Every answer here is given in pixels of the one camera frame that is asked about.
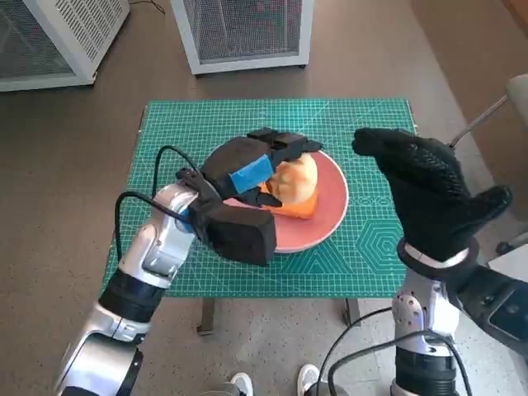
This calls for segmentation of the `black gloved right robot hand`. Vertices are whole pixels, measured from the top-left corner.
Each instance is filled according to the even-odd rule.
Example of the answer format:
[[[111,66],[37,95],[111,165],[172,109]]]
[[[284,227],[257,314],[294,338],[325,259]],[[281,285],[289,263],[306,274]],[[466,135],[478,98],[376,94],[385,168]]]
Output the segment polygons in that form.
[[[437,139],[361,128],[352,148],[372,157],[387,179],[406,242],[439,262],[468,248],[512,202],[506,186],[471,195],[454,150]]]

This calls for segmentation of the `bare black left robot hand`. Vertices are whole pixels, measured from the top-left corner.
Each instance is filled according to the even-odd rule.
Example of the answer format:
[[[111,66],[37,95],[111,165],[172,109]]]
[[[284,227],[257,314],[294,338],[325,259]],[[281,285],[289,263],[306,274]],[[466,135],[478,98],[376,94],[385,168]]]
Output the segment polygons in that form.
[[[203,174],[225,200],[301,204],[315,192],[318,169],[311,154],[322,147],[301,134],[262,128],[219,146],[205,160]]]

